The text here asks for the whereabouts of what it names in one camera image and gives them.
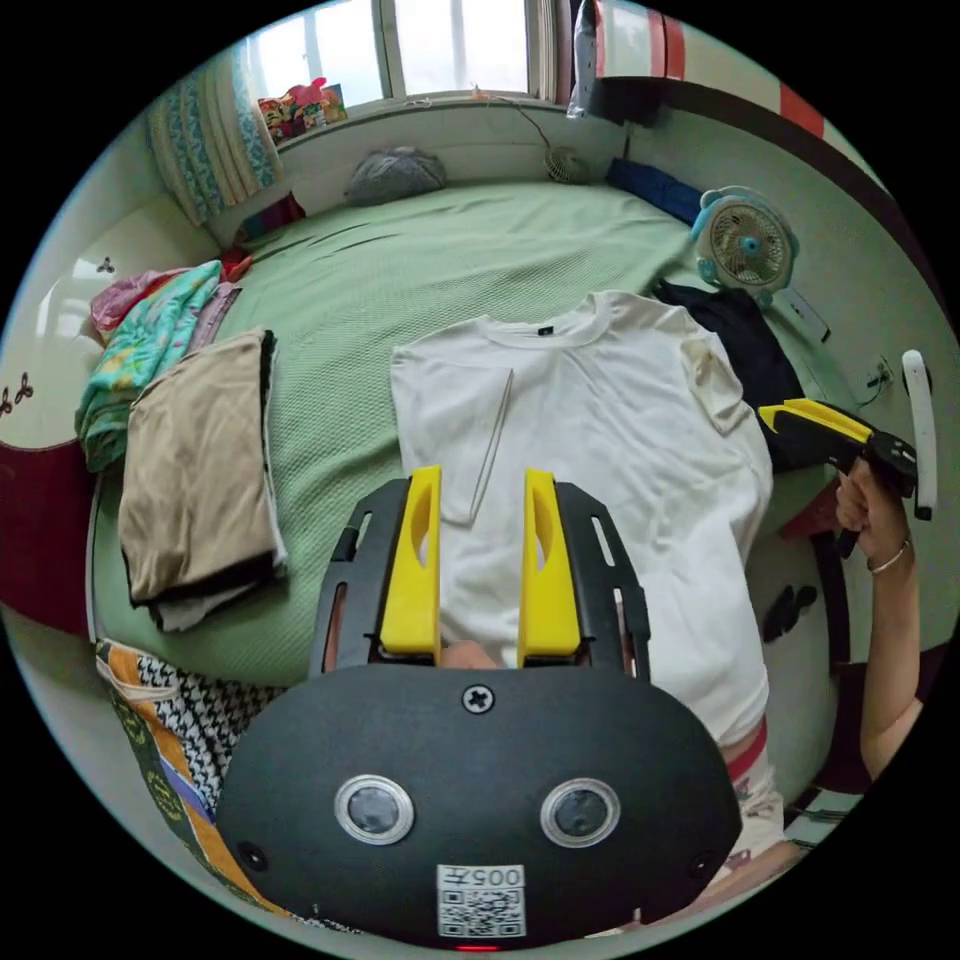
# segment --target wall outlet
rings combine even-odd
[[[861,385],[863,401],[871,403],[881,394],[886,393],[893,384],[893,367],[882,353],[876,354],[864,370]]]

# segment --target camera lens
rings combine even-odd
[[[590,847],[613,833],[620,801],[600,780],[568,780],[550,792],[540,808],[540,826],[561,847]]]
[[[553,819],[564,836],[582,838],[601,830],[607,815],[607,804],[599,793],[574,790],[557,804]]]
[[[347,815],[358,830],[381,836],[397,825],[400,808],[383,787],[361,787],[347,801]]]
[[[375,845],[396,843],[413,826],[413,802],[403,787],[386,777],[348,780],[337,791],[334,814],[350,836]]]

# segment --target white t-shirt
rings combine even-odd
[[[539,325],[489,316],[397,348],[404,469],[443,468],[441,629],[516,665],[524,476],[606,505],[646,594],[653,682],[721,745],[763,716],[744,577],[773,486],[767,447],[715,334],[681,307],[590,294]]]

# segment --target folded beige clothing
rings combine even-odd
[[[130,410],[118,535],[130,602],[184,630],[285,572],[267,429],[276,339],[187,354]]]

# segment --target label sticker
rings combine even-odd
[[[524,937],[522,864],[437,865],[437,928],[441,937]]]

